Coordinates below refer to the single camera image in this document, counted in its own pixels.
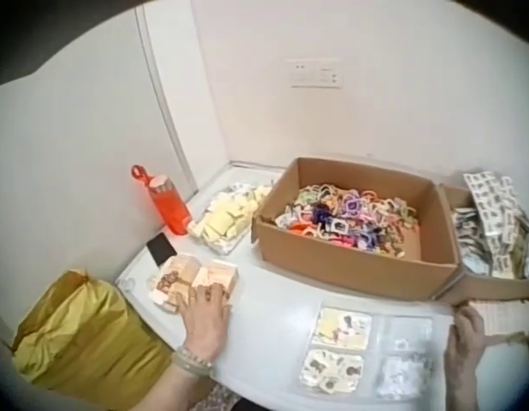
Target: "wall socket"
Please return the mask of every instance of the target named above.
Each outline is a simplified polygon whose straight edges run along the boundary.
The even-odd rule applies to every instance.
[[[342,88],[342,60],[309,58],[286,63],[291,87]]]

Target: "orange water bottle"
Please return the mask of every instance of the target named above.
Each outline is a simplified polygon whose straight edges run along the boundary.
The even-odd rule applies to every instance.
[[[173,182],[167,176],[150,176],[142,165],[134,165],[131,175],[145,184],[152,202],[169,229],[174,234],[185,235],[192,218]]]

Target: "white table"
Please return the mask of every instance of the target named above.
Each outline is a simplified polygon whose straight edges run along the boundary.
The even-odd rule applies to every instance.
[[[211,196],[231,182],[269,182],[278,171],[230,167],[189,202],[199,216]],[[226,257],[197,244],[189,236],[175,237],[166,232],[180,253],[196,255],[202,262],[225,259],[238,266],[240,281],[232,297],[233,314],[229,340],[217,363],[215,380],[241,396],[276,411],[409,410],[444,408],[442,352],[447,341],[451,316],[447,307],[437,303],[403,303],[380,300],[346,290],[309,283],[263,262],[249,235]],[[145,322],[172,348],[182,344],[185,331],[181,318],[163,311],[148,298],[149,279],[158,269],[143,249],[118,277],[118,286]],[[326,401],[309,396],[297,388],[297,377],[318,308],[323,299],[341,299],[356,310],[396,315],[431,315],[435,322],[433,355],[436,371],[431,393],[422,404]],[[488,348],[478,369],[478,397],[482,411],[500,409],[516,387],[529,378],[529,353],[522,345]],[[367,392],[371,384],[358,391]]]

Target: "person's hand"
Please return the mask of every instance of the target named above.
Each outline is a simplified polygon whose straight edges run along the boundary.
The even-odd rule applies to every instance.
[[[213,362],[223,352],[230,316],[230,306],[224,304],[223,296],[221,284],[213,284],[211,289],[191,288],[188,304],[181,295],[176,296],[187,330],[184,346],[201,360]]]
[[[485,351],[484,320],[475,308],[464,306],[456,312],[454,322],[443,356],[446,382],[453,387],[475,384]]]

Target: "yellow bag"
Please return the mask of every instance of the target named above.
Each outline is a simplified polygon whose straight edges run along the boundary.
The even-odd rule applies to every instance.
[[[31,383],[115,410],[139,402],[172,353],[114,286],[78,271],[64,273],[40,298],[12,351]],[[199,396],[211,387],[205,381]]]

